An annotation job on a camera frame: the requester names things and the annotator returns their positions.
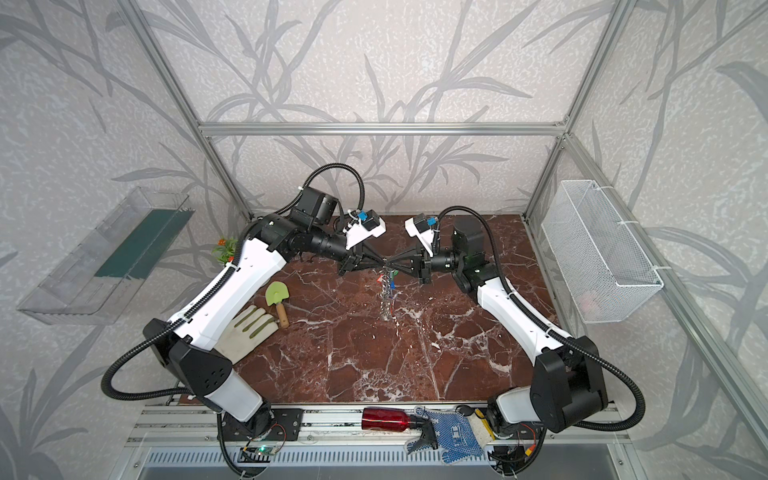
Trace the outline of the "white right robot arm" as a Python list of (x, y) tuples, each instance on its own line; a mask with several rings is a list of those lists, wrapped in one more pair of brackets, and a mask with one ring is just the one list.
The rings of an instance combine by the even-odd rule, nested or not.
[[(410, 261), (408, 274), (422, 283), (430, 282), (435, 272), (450, 274), (458, 288), (517, 341), (533, 367), (529, 386), (489, 399), (486, 417), (493, 433), (507, 438), (514, 426), (528, 422), (554, 433), (570, 427), (618, 432), (644, 419), (647, 404), (636, 382), (602, 358), (589, 337), (562, 330), (512, 285), (503, 270), (499, 243), (482, 215), (456, 205), (436, 216), (411, 217), (404, 227), (418, 242), (395, 257)], [(623, 420), (595, 422), (592, 415), (609, 403), (606, 374), (629, 390), (634, 410)]]

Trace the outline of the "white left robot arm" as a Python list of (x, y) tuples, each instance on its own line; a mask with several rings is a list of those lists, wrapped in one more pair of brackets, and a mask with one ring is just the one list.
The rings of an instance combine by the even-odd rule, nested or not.
[[(348, 212), (337, 209), (337, 198), (311, 186), (315, 178), (335, 168), (352, 173), (358, 184), (357, 205)], [(102, 392), (118, 401), (191, 394), (211, 410), (263, 430), (271, 420), (268, 401), (235, 372), (232, 361), (215, 346), (257, 291), (303, 253), (336, 261), (341, 274), (383, 266), (383, 258), (366, 242), (383, 235), (386, 225), (375, 211), (365, 209), (365, 199), (362, 177), (353, 167), (330, 163), (317, 168), (286, 206), (245, 227), (233, 258), (193, 300), (168, 320), (154, 319), (146, 325), (144, 341), (104, 372)], [(117, 372), (147, 349), (155, 352), (180, 386), (148, 392), (124, 392), (115, 387)]]

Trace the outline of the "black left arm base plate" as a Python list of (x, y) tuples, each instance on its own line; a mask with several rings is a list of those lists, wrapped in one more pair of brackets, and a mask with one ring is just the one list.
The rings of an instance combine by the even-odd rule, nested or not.
[(303, 414), (304, 410), (300, 408), (276, 408), (269, 413), (262, 409), (251, 420), (243, 423), (229, 413), (224, 413), (220, 436), (225, 442), (297, 441)]

